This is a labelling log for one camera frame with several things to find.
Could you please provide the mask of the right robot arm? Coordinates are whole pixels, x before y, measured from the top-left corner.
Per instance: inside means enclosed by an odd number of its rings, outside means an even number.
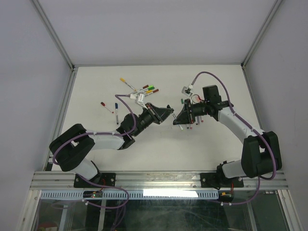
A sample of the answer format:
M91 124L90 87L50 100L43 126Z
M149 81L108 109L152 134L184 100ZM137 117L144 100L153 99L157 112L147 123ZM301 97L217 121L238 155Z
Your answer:
M201 178L207 187L228 187L240 177L261 177L282 168L279 140L273 131L265 132L243 122L231 110L229 102L221 99L216 85L203 87L203 94L205 99L199 103L184 100L183 109L173 124L194 124L197 117L210 116L226 126L243 144L240 160L224 161L215 173Z

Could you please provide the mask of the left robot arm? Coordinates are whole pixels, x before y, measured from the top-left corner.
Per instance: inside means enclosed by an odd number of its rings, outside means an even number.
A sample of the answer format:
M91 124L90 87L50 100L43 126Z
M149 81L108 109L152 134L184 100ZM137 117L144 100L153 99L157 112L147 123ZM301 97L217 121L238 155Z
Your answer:
M120 126L111 132L86 130L81 124L75 124L49 145L53 162L63 172L73 171L78 175L78 187L110 186L104 174L93 161L86 158L90 151L112 149L124 150L152 123L160 125L174 110L170 106L156 107L146 103L140 115L127 114Z

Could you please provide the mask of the blue capped pen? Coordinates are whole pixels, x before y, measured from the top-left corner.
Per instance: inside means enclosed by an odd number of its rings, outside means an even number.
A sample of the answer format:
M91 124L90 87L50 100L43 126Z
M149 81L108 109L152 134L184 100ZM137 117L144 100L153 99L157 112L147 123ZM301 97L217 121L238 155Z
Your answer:
M115 103L115 118L116 118L116 124L119 124L119 119L118 119L118 103Z

